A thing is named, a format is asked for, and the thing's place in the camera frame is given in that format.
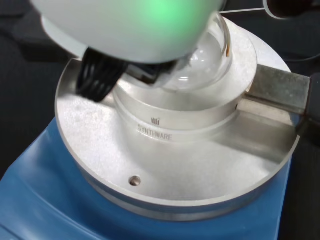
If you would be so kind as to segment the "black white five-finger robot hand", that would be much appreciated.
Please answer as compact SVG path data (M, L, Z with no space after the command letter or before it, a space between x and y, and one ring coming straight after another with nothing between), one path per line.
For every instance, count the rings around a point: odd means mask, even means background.
M128 75L159 88L184 69L221 0L34 0L63 33L86 45L75 92L101 102Z

